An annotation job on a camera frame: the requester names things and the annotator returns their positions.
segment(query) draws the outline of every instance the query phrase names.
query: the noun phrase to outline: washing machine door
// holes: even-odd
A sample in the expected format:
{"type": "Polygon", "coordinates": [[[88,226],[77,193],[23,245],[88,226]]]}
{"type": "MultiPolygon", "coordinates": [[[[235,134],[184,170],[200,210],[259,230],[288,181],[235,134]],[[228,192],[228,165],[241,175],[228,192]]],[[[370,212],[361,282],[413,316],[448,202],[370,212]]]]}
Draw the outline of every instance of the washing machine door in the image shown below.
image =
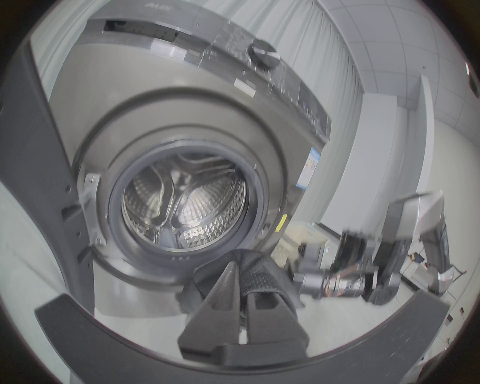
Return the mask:
{"type": "Polygon", "coordinates": [[[93,251],[28,42],[5,71],[0,100],[0,180],[46,239],[69,293],[93,314],[93,251]]]}

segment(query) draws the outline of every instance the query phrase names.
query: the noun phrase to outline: white panel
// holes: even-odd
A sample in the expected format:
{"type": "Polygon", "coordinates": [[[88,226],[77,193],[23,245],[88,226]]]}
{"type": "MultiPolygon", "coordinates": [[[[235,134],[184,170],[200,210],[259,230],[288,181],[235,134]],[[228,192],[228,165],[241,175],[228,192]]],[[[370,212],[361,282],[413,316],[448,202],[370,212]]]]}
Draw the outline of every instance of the white panel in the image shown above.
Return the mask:
{"type": "Polygon", "coordinates": [[[440,56],[449,59],[456,66],[465,66],[465,59],[462,51],[456,44],[454,38],[443,26],[443,24],[435,17],[431,17],[432,27],[437,40],[438,53],[440,56]]]}
{"type": "Polygon", "coordinates": [[[406,73],[403,47],[398,43],[366,42],[374,71],[406,73]]]}
{"type": "Polygon", "coordinates": [[[406,108],[412,111],[415,111],[417,110],[417,104],[418,104],[417,100],[407,99],[406,108]]]}
{"type": "Polygon", "coordinates": [[[360,230],[375,201],[396,130],[394,96],[364,94],[359,126],[347,166],[321,222],[341,233],[360,230]]]}
{"type": "Polygon", "coordinates": [[[432,93],[433,107],[435,108],[435,102],[437,101],[438,85],[435,84],[435,83],[432,83],[430,81],[430,79],[428,79],[428,80],[429,80],[429,84],[430,84],[430,91],[432,93]]]}
{"type": "Polygon", "coordinates": [[[318,0],[318,2],[327,10],[343,7],[343,4],[340,2],[340,0],[318,0]]]}
{"type": "Polygon", "coordinates": [[[480,110],[472,107],[468,103],[464,103],[458,121],[477,134],[480,128],[480,110]]]}
{"type": "Polygon", "coordinates": [[[333,10],[330,12],[330,14],[337,23],[338,28],[340,28],[340,31],[342,31],[342,34],[348,43],[362,41],[355,23],[345,8],[333,10]]]}
{"type": "Polygon", "coordinates": [[[452,116],[446,114],[445,112],[437,109],[437,106],[435,104],[435,119],[441,121],[442,123],[445,123],[449,127],[455,127],[456,122],[458,119],[453,118],[452,116]]]}
{"type": "Polygon", "coordinates": [[[353,21],[365,41],[392,41],[400,43],[395,20],[390,9],[382,5],[349,7],[353,21]]]}
{"type": "Polygon", "coordinates": [[[433,100],[430,84],[426,76],[420,79],[420,95],[417,108],[417,145],[424,145],[424,156],[421,173],[417,185],[417,192],[427,189],[430,171],[432,169],[433,150],[435,143],[435,117],[433,113],[433,100]]]}
{"type": "Polygon", "coordinates": [[[418,100],[419,92],[420,78],[414,76],[407,76],[407,98],[412,100],[418,100]]]}
{"type": "Polygon", "coordinates": [[[430,82],[438,84],[438,55],[408,45],[404,45],[403,50],[407,61],[407,74],[413,76],[426,75],[430,82]]]}
{"type": "Polygon", "coordinates": [[[407,96],[407,76],[399,73],[375,72],[378,93],[407,96]]]}
{"type": "Polygon", "coordinates": [[[414,193],[417,190],[423,162],[424,145],[419,140],[416,111],[408,111],[407,143],[403,156],[402,169],[398,178],[395,197],[414,193]]]}
{"type": "Polygon", "coordinates": [[[435,109],[441,110],[457,120],[462,111],[463,102],[464,100],[460,96],[450,92],[442,86],[438,87],[435,109]]]}
{"type": "Polygon", "coordinates": [[[363,87],[365,88],[365,92],[378,92],[377,83],[373,71],[360,71],[360,76],[362,79],[363,87]]]}
{"type": "Polygon", "coordinates": [[[473,132],[469,127],[459,121],[456,122],[455,129],[470,140],[473,140],[477,135],[476,132],[473,132]]]}
{"type": "Polygon", "coordinates": [[[404,44],[437,51],[432,26],[425,16],[401,8],[392,8],[392,14],[404,44]]]}
{"type": "Polygon", "coordinates": [[[463,67],[457,67],[452,62],[440,57],[440,82],[439,85],[452,91],[460,97],[465,97],[468,84],[468,75],[463,67]]]}
{"type": "Polygon", "coordinates": [[[350,43],[348,45],[352,51],[352,55],[357,63],[357,69],[359,71],[371,71],[372,63],[368,56],[367,49],[364,43],[350,43]]]}
{"type": "Polygon", "coordinates": [[[402,107],[402,108],[407,107],[407,99],[405,99],[404,97],[397,96],[396,100],[397,100],[397,105],[399,107],[402,107]]]}

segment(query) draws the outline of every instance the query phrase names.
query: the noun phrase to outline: black cloth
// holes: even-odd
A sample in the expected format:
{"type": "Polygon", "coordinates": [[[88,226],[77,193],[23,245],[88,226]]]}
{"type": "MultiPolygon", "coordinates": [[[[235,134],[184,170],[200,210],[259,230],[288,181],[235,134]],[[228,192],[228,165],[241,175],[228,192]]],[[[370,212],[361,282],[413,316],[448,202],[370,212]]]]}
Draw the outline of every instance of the black cloth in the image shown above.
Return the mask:
{"type": "Polygon", "coordinates": [[[285,272],[268,254],[247,249],[229,251],[195,269],[192,284],[196,289],[190,284],[184,288],[183,292],[183,302],[190,302],[187,305],[190,308],[189,312],[199,306],[199,298],[195,298],[195,291],[200,292],[200,300],[207,297],[231,261],[235,261],[240,270],[240,296],[242,299],[250,293],[277,293],[296,316],[295,307],[296,305],[301,306],[301,302],[285,272]]]}

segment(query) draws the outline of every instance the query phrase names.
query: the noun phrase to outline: white label sticker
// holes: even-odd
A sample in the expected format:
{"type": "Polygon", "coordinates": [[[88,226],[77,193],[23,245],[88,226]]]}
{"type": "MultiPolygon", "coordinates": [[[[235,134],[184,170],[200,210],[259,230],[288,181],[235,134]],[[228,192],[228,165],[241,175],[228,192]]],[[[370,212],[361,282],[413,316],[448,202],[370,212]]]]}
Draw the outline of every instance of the white label sticker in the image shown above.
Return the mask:
{"type": "Polygon", "coordinates": [[[297,187],[302,189],[307,189],[310,180],[312,179],[313,172],[317,168],[318,161],[320,160],[320,154],[316,149],[312,147],[310,153],[308,154],[307,161],[303,166],[303,170],[300,174],[300,177],[297,181],[297,187]]]}
{"type": "Polygon", "coordinates": [[[244,83],[240,79],[235,79],[235,82],[233,83],[233,86],[241,90],[242,92],[246,93],[248,96],[253,97],[255,96],[255,88],[252,86],[248,85],[247,83],[244,83]]]}

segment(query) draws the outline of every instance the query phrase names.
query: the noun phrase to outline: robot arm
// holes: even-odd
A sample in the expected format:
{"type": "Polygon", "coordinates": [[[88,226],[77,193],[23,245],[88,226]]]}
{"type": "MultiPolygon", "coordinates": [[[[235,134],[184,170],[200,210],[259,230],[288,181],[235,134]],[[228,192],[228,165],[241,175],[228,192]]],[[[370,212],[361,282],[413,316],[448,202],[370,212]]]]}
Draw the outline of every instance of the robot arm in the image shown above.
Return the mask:
{"type": "Polygon", "coordinates": [[[299,293],[316,299],[362,296],[375,305],[386,304],[398,292],[400,268],[416,238],[425,246],[429,291],[442,295],[452,283],[454,271],[442,192],[415,194],[391,202],[379,239],[344,231],[331,268],[312,268],[315,263],[303,259],[293,283],[299,293]]]}

